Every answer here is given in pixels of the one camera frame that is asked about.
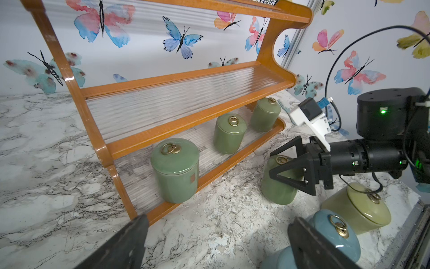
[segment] green ceramic jar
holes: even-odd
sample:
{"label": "green ceramic jar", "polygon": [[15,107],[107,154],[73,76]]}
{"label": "green ceramic jar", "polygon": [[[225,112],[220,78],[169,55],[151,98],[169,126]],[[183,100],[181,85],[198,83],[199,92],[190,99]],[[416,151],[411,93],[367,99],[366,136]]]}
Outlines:
{"label": "green ceramic jar", "polygon": [[151,165],[161,197],[179,204],[193,197],[199,181],[199,149],[183,138],[169,138],[158,144]]}
{"label": "green ceramic jar", "polygon": [[275,124],[279,113],[281,106],[276,99],[272,97],[260,99],[251,116],[251,127],[258,132],[268,132]]}
{"label": "green ceramic jar", "polygon": [[223,154],[236,153],[246,131],[245,120],[236,114],[227,113],[216,120],[214,146]]}
{"label": "green ceramic jar", "polygon": [[[274,155],[267,161],[266,167],[264,169],[264,177],[261,181],[261,192],[269,199],[271,202],[276,204],[290,204],[293,202],[297,189],[291,187],[290,185],[281,183],[277,180],[271,179],[269,176],[269,170],[285,164],[291,161],[292,158],[282,155]],[[297,181],[303,179],[303,170],[300,168],[290,169],[279,173],[281,176],[286,176]]]}
{"label": "green ceramic jar", "polygon": [[[370,191],[360,183],[354,182],[350,185],[361,192]],[[356,192],[348,186],[325,200],[321,208],[341,215],[358,235],[391,222],[390,210],[378,194]]]}

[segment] lidded canister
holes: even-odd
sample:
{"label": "lidded canister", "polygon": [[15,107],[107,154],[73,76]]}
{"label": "lidded canister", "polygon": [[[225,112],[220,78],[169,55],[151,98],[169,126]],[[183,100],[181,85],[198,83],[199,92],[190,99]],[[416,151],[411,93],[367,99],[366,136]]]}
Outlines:
{"label": "lidded canister", "polygon": [[[338,250],[353,262],[361,256],[357,235],[349,224],[330,210],[320,210],[306,219],[309,224],[324,236]],[[267,257],[260,269],[297,269],[291,246]]]}
{"label": "lidded canister", "polygon": [[260,99],[251,116],[251,127],[258,132],[268,132],[280,113],[281,106],[276,99],[272,97]]}
{"label": "lidded canister", "polygon": [[[282,164],[292,161],[293,159],[283,155],[274,155],[267,161],[264,169],[263,180],[261,181],[261,192],[271,202],[276,204],[290,204],[293,202],[297,189],[270,178],[269,170],[278,167]],[[303,169],[295,168],[279,173],[281,176],[301,181],[303,179]]]}
{"label": "lidded canister", "polygon": [[[350,183],[350,186],[361,192],[371,191],[356,182]],[[351,187],[346,186],[329,197],[321,204],[321,208],[341,215],[358,235],[391,222],[390,210],[377,193],[365,194]]]}
{"label": "lidded canister", "polygon": [[197,146],[183,138],[169,138],[155,146],[151,165],[166,202],[183,203],[196,193],[199,155]]}
{"label": "lidded canister", "polygon": [[219,116],[214,132],[214,146],[223,154],[236,153],[246,132],[245,120],[233,113]]}

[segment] wooden shelf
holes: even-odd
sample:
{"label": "wooden shelf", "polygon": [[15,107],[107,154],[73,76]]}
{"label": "wooden shelf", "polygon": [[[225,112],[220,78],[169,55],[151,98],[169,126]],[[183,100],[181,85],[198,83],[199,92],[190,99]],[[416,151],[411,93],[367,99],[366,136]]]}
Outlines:
{"label": "wooden shelf", "polygon": [[144,0],[176,6],[188,6],[215,11],[280,19],[291,22],[310,23],[312,12],[309,8],[291,3],[288,9],[252,0]]}
{"label": "wooden shelf", "polygon": [[[129,154],[199,124],[215,120],[224,113],[290,88],[295,74],[280,67],[273,55],[275,40],[288,28],[305,28],[312,11],[287,0],[276,6],[250,0],[149,0],[272,18],[264,42],[254,62],[152,77],[123,83],[81,89],[45,12],[42,0],[21,0],[36,22],[64,78],[76,108],[103,167],[111,175],[130,217],[137,212],[121,180],[115,163]],[[199,179],[198,190],[222,175],[263,143],[285,128],[278,119],[268,133],[241,149],[228,160],[218,163]],[[172,211],[178,204],[156,203],[147,212],[150,223]]]}
{"label": "wooden shelf", "polygon": [[85,88],[82,94],[118,159],[293,85],[255,61]]}
{"label": "wooden shelf", "polygon": [[[248,107],[241,107],[233,111],[241,115],[248,124],[241,147],[236,154],[224,155],[215,150],[213,133],[216,119],[174,136],[192,141],[200,151],[200,179],[197,191],[222,176],[223,173],[285,128],[285,123],[278,119],[271,131],[267,133],[254,131],[249,126],[253,108],[251,105],[248,105]],[[134,208],[138,214],[147,214],[150,224],[155,223],[179,205],[167,203],[159,195],[158,185],[149,162],[155,145],[150,145],[115,161],[118,173]]]}

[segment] brass lid knob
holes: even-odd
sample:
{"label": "brass lid knob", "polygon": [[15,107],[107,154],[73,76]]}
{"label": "brass lid knob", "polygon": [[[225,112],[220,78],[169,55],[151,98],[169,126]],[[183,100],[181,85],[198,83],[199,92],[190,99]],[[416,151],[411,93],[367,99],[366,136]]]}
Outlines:
{"label": "brass lid knob", "polygon": [[380,200],[382,199],[379,194],[377,193],[372,193],[372,194],[367,194],[367,197],[375,204],[379,204]]}
{"label": "brass lid knob", "polygon": [[228,118],[228,123],[230,123],[231,126],[237,126],[239,125],[239,119],[235,116],[231,116]]}
{"label": "brass lid knob", "polygon": [[276,104],[276,99],[274,99],[273,97],[269,97],[269,103],[272,105]]}
{"label": "brass lid knob", "polygon": [[161,154],[163,154],[163,155],[168,155],[168,154],[170,154],[170,153],[172,153],[172,154],[176,154],[176,153],[178,153],[178,152],[180,152],[181,151],[181,146],[180,145],[176,145],[176,144],[173,144],[173,143],[166,143],[166,144],[164,144],[164,146],[161,148]]}
{"label": "brass lid knob", "polygon": [[286,163],[288,162],[288,158],[287,158],[287,157],[285,157],[285,156],[278,156],[278,157],[276,158],[276,162],[277,162],[278,164],[286,164]]}
{"label": "brass lid knob", "polygon": [[[342,223],[339,223],[339,222],[335,223],[333,221],[333,218],[338,218]],[[339,216],[331,215],[330,216],[330,222],[335,227],[338,235],[340,235],[341,237],[343,237],[345,239],[347,239],[349,237],[349,232],[347,229],[347,223],[343,219],[341,219]]]}

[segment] yellow butterfly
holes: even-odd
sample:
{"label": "yellow butterfly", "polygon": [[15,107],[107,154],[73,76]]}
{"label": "yellow butterfly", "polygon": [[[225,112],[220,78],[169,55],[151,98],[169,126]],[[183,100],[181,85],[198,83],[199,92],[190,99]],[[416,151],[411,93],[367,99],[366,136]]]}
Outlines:
{"label": "yellow butterfly", "polygon": [[[429,17],[424,11],[420,11],[415,15],[414,24],[412,24],[413,28],[421,30],[426,33],[427,36],[430,34],[430,21]],[[416,59],[423,59],[430,56],[430,44],[422,38],[421,35],[413,33],[408,37],[399,38],[397,40],[397,46],[400,49],[407,49],[413,46],[415,49],[412,52],[412,55]]]}
{"label": "yellow butterfly", "polygon": [[330,9],[331,6],[333,6],[335,3],[333,1],[325,1],[322,0],[321,3],[321,15],[325,15],[327,13],[327,11]]}
{"label": "yellow butterfly", "polygon": [[404,0],[379,0],[379,1],[386,2],[386,3],[398,4],[398,3],[403,2]]}

